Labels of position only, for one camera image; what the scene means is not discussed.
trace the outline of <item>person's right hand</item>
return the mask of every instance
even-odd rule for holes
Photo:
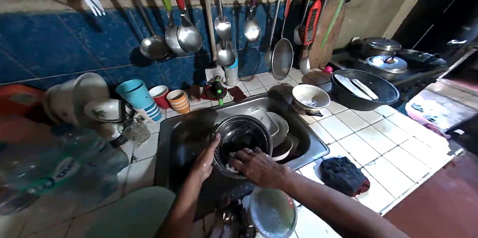
[[[229,164],[264,188],[279,189],[287,174],[291,172],[290,168],[278,164],[259,148],[255,148],[255,151],[242,149],[236,152]]]

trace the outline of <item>striped cup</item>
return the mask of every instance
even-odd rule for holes
[[[187,99],[186,92],[183,90],[177,89],[171,91],[167,96],[166,99],[171,104],[171,107],[177,113],[189,113],[189,100]]]

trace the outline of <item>metal pot lid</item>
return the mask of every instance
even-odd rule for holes
[[[402,48],[402,45],[398,42],[382,37],[367,37],[363,39],[363,43],[364,45],[385,51],[398,51]]]
[[[398,57],[392,56],[375,56],[365,60],[369,65],[377,67],[389,73],[403,73],[407,70],[407,62]]]

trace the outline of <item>stainless steel sink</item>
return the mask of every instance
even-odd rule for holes
[[[290,106],[291,96],[286,98],[272,90],[238,103],[228,102],[164,120],[159,133],[155,185],[178,192],[196,155],[207,146],[207,137],[212,134],[214,126],[232,115],[247,114],[257,108],[282,116],[289,124],[289,132],[300,140],[296,151],[291,151],[280,163],[298,169],[328,154],[328,147]],[[248,180],[232,179],[213,170],[201,188],[196,217],[214,211],[224,196],[234,200],[250,193],[253,188]]]

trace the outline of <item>cloth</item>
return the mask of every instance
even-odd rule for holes
[[[326,159],[320,164],[320,173],[326,186],[350,197],[370,188],[370,181],[347,157]]]

